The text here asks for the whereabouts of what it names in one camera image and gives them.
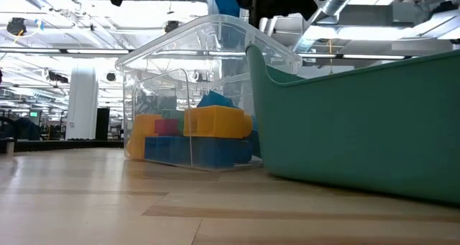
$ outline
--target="plastic bin lid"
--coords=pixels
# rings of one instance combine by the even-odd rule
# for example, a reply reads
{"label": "plastic bin lid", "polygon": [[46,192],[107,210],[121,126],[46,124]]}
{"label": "plastic bin lid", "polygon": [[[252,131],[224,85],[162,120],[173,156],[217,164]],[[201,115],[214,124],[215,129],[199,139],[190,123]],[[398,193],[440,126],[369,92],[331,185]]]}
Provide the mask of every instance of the plastic bin lid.
{"label": "plastic bin lid", "polygon": [[[119,58],[116,68],[125,72],[131,69],[148,71],[149,68],[165,68],[165,59],[176,60],[171,63],[176,67],[180,66],[182,60],[200,60],[201,63],[197,63],[200,65],[203,60],[210,60],[211,65],[207,66],[214,66],[213,60],[245,59],[246,46],[249,44],[258,46],[267,65],[286,73],[296,74],[297,68],[302,65],[299,55],[245,21],[217,14],[199,17]],[[193,63],[186,64],[184,66],[188,70],[195,69]]]}

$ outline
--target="wooden floor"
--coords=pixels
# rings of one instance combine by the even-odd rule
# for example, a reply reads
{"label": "wooden floor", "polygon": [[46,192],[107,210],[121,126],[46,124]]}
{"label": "wooden floor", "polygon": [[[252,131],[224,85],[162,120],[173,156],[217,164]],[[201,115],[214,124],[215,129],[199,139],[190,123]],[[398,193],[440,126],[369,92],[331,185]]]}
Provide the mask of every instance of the wooden floor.
{"label": "wooden floor", "polygon": [[121,149],[0,157],[0,244],[460,244],[460,210]]}

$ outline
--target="blue block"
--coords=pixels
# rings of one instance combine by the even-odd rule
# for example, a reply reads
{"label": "blue block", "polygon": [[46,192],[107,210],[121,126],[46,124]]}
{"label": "blue block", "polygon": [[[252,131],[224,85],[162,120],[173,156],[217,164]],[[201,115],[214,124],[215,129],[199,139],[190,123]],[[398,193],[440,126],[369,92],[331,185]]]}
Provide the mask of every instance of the blue block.
{"label": "blue block", "polygon": [[241,139],[193,137],[193,164],[211,169],[231,168],[235,163],[248,163],[251,144]]}
{"label": "blue block", "polygon": [[190,164],[190,140],[188,137],[146,137],[146,160],[171,164]]}
{"label": "blue block", "polygon": [[236,0],[214,0],[220,14],[239,17],[239,5]]}
{"label": "blue block", "polygon": [[197,108],[214,105],[236,108],[230,98],[222,96],[215,91],[209,91],[209,94],[205,94],[197,105]]}
{"label": "blue block", "polygon": [[262,158],[262,155],[260,154],[259,132],[253,130],[251,134],[244,139],[251,144],[252,155]]}

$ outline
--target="red block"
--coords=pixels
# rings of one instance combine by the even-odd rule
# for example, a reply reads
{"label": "red block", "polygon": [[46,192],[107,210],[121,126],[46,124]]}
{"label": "red block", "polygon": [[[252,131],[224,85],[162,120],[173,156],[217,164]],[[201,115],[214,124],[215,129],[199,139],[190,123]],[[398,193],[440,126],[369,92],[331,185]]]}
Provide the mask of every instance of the red block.
{"label": "red block", "polygon": [[155,133],[159,136],[173,137],[179,135],[179,119],[156,119]]}

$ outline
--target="ceiling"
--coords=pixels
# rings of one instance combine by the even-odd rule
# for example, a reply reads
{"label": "ceiling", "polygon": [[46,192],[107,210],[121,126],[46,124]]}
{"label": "ceiling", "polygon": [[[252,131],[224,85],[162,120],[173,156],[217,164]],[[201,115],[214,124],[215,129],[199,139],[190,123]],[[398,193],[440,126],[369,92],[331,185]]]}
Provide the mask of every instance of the ceiling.
{"label": "ceiling", "polygon": [[[408,3],[414,9],[422,9],[415,7],[414,1],[425,0],[351,0],[342,14],[345,20],[352,21],[353,16],[360,11],[359,7],[363,10],[368,10],[369,6],[385,9],[394,3]],[[112,5],[109,0],[0,0],[0,47],[134,50],[162,36],[168,21],[176,20],[184,24],[207,14],[206,0],[130,0],[124,1],[121,7]],[[6,26],[13,17],[26,19],[27,33],[24,37],[16,37],[7,32]],[[278,18],[272,25],[270,35],[278,42],[292,47],[303,36],[304,23],[298,14]],[[451,49],[452,44],[448,40],[432,37],[410,41],[317,39],[312,46],[316,52],[386,55],[429,55]],[[0,66],[4,74],[2,85],[49,86],[2,88],[0,91],[3,98],[0,99],[26,97],[65,106],[68,101],[68,85],[60,84],[64,87],[53,88],[55,83],[43,77],[44,70],[71,80],[72,68],[80,59],[94,59],[101,88],[99,105],[113,106],[113,113],[121,115],[121,76],[113,82],[106,79],[107,73],[117,73],[114,69],[116,57],[39,56],[0,52]],[[18,106],[30,106],[31,103]]]}

